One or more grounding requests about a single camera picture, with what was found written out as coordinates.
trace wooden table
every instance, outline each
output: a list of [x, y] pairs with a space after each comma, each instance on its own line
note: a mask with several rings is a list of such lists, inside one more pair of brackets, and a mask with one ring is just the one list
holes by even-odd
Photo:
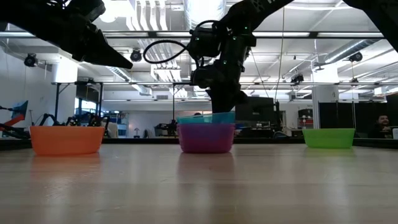
[[398, 151], [103, 145], [0, 152], [1, 223], [398, 223]]

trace ventilation duct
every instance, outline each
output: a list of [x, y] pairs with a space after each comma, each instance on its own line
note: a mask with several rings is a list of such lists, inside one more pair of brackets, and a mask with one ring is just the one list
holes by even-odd
[[345, 58], [348, 58], [349, 56], [355, 54], [356, 52], [359, 52], [366, 47], [369, 47], [370, 45], [375, 44], [380, 40], [352, 40], [348, 44], [340, 47], [339, 49], [335, 50], [332, 53], [329, 53], [328, 55], [325, 56], [323, 61], [325, 64], [330, 64], [330, 63], [336, 63], [340, 60], [343, 60]]
[[[117, 75], [119, 78], [123, 79], [125, 82], [135, 82], [130, 76], [129, 73], [123, 69], [123, 68], [116, 68], [116, 67], [106, 67]], [[135, 88], [141, 96], [152, 96], [152, 89], [143, 87], [142, 85], [131, 85], [133, 88]]]
[[226, 0], [184, 0], [185, 23], [194, 29], [205, 20], [220, 20], [226, 12]]

